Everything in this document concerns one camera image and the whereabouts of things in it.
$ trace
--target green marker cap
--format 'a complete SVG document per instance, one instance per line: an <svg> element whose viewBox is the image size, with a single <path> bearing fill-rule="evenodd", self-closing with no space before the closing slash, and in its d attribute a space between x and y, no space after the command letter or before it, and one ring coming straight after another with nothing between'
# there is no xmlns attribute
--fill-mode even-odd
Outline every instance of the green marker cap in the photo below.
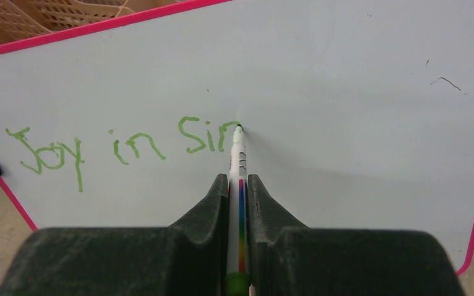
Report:
<svg viewBox="0 0 474 296"><path fill-rule="evenodd" d="M248 296L252 278L248 273L230 273L226 275L227 296Z"/></svg>

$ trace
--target white marker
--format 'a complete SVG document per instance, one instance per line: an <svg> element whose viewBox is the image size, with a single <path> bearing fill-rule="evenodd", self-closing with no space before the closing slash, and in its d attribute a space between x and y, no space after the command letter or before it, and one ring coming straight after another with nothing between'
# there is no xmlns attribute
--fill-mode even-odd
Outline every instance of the white marker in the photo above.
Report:
<svg viewBox="0 0 474 296"><path fill-rule="evenodd" d="M228 261L226 267L226 295L248 296L251 285L247 231L246 146L244 131L238 125L233 133L230 154L228 195Z"/></svg>

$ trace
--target white writing surface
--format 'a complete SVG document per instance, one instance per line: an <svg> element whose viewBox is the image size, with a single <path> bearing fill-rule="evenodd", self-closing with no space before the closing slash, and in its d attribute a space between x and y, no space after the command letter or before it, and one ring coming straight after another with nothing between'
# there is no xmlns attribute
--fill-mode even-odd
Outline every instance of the white writing surface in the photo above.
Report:
<svg viewBox="0 0 474 296"><path fill-rule="evenodd" d="M172 223L237 122L303 223L428 231L463 265L474 2L235 0L0 55L0 164L39 228Z"/></svg>

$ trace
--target green handwritten text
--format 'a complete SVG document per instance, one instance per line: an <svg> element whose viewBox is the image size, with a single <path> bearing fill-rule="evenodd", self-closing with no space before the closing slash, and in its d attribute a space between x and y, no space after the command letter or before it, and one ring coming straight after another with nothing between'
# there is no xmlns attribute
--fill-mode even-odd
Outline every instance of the green handwritten text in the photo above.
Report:
<svg viewBox="0 0 474 296"><path fill-rule="evenodd" d="M110 129L108 131L108 133L112 134L112 133L114 133L114 131L112 129ZM135 158L137 158L137 159L141 158L141 153L139 152L139 149L137 148L137 146L135 146L135 144L136 144L135 140L137 140L139 138L147 139L148 142L150 143L150 146L152 147L154 152L157 154L157 156L159 156L159 158L162 159L162 160L166 159L166 156L164 156L161 153L161 151L157 148L157 146L154 142L154 139L152 137L150 137L150 135L145 134L145 133L134 134L125 143L126 145L131 147L133 153L135 154ZM122 158L122 156L119 153L119 140L115 140L115 142L114 142L114 154L117 157L117 159L119 159L120 163L122 163L123 165L129 165L129 163L127 161L125 161L124 158Z"/></svg>
<svg viewBox="0 0 474 296"><path fill-rule="evenodd" d="M181 133L183 136L185 136L189 139L195 140L195 141L197 141L197 143L199 143L199 146L197 146L196 148L193 148L193 149L190 148L190 147L186 148L187 153L193 154L195 152L199 152L199 151L203 150L204 148L206 148L206 143L201 139L201 137L196 136L196 135L191 134L191 133L187 133L185 131L184 124L187 121L198 122L198 121L200 121L200 119L198 117L185 116L178 123L179 133ZM229 122L223 123L221 126L219 126L219 141L218 141L218 151L219 152L224 152L224 140L225 140L226 132L228 131L228 127L232 126L232 125L236 126L238 124L239 124L238 121L229 121ZM206 136L208 138L208 145L210 147L210 150L215 151L214 139L212 137L212 133L210 133L209 130L206 131Z"/></svg>
<svg viewBox="0 0 474 296"><path fill-rule="evenodd" d="M6 129L6 133L9 136L14 137L16 140L19 140L27 149L33 154L33 157L35 158L36 161L36 166L31 166L27 165L25 162L21 161L20 164L33 171L37 175L40 175L43 173L43 167L47 168L48 170L58 170L64 166L65 163L65 154L64 152L68 152L71 156L75 158L75 170L77 172L77 184L78 184L78 190L80 192L83 192L83 178L81 174L81 163L84 163L85 161L81 159L81 141L78 138L75 138L75 151L72 151L68 146L61 142L57 142L57 145L54 143L50 143L47 147L41 147L39 149L34 149L31 147L31 145L28 143L28 140L26 139L25 134L30 131L30 128L24 128L21 129L20 131L16 133L10 132L9 129ZM57 165L48 165L42 158L41 158L41 153L45 151L51 151L54 152L57 157L59 158L59 163Z"/></svg>

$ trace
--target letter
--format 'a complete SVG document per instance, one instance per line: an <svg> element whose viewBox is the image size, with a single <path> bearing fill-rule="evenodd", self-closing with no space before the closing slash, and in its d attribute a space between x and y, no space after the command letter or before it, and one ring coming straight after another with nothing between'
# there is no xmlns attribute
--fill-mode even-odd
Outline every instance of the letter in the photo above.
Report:
<svg viewBox="0 0 474 296"><path fill-rule="evenodd" d="M238 121L229 121L219 126L219 152L224 152L224 133L228 130L229 126L239 125Z"/></svg>
<svg viewBox="0 0 474 296"><path fill-rule="evenodd" d="M212 133L210 133L209 130L206 130L207 136L208 136L208 145L210 146L211 151L215 151L215 146L214 146L214 139L212 138Z"/></svg>
<svg viewBox="0 0 474 296"><path fill-rule="evenodd" d="M139 154L139 150L137 149L137 147L135 147L135 139L140 138L140 137L148 139L148 141L150 142L150 146L152 146L152 149L154 149L155 153L160 157L160 159L162 160L166 159L166 157L162 155L161 152L158 150L158 148L155 146L153 138L143 133L135 134L132 137L130 137L129 140L126 141L126 145L130 145L131 149L133 150L133 153L135 153L136 158L141 157L141 155Z"/></svg>
<svg viewBox="0 0 474 296"><path fill-rule="evenodd" d="M84 163L85 161L81 159L81 140L79 140L78 138L74 138L73 140L75 141L75 152L70 150L70 148L68 148L68 146L66 146L63 143L57 142L57 144L63 147L66 151L68 151L68 153L71 154L73 157L75 157L75 170L77 171L77 183L79 186L79 191L83 192L83 177L81 175L81 163Z"/></svg>
<svg viewBox="0 0 474 296"><path fill-rule="evenodd" d="M41 158L41 152L44 151L52 151L59 157L59 164L55 166L48 165L42 158ZM54 143L50 143L50 147L42 147L37 150L35 150L35 155L36 158L38 159L39 162L41 162L42 165L44 165L47 169L49 170L58 170L62 168L64 165L64 150L62 150L61 147L57 147L54 145Z"/></svg>
<svg viewBox="0 0 474 296"><path fill-rule="evenodd" d="M199 121L198 117L183 117L180 121L179 121L179 132L187 137L187 138L190 138L190 139L193 139L195 141L197 141L200 146L195 148L195 149L190 149L190 148L186 148L186 151L187 153L190 153L190 154L193 154L197 151L200 151L200 150L203 150L205 147L206 147L206 144L204 143L203 140L201 140L201 138L197 137L197 136L194 136L193 134L188 134L187 132L185 132L185 129L183 128L183 125L186 121Z"/></svg>
<svg viewBox="0 0 474 296"><path fill-rule="evenodd" d="M20 164L23 167L28 168L29 170L32 170L37 175L40 175L43 172L43 167L41 167L40 158L37 155L36 151L33 150L33 148L28 144L28 142L26 140L26 137L24 135L25 133L27 133L29 131L30 131L30 128L24 128L24 129L21 129L20 131L18 131L17 133L11 133L9 129L6 129L6 133L8 134L8 136L12 136L12 137L16 138L17 140L19 140L33 154L33 156L35 157L35 160L37 162L37 169L33 168L32 166L27 165L23 161L21 161Z"/></svg>
<svg viewBox="0 0 474 296"><path fill-rule="evenodd" d="M108 130L108 133L109 134L113 134L114 133L114 130L113 129L109 129ZM114 154L115 156L117 157L117 159L119 159L119 161L123 164L123 165L129 165L128 162L124 161L124 159L122 158L122 156L119 154L119 140L115 140L114 142Z"/></svg>

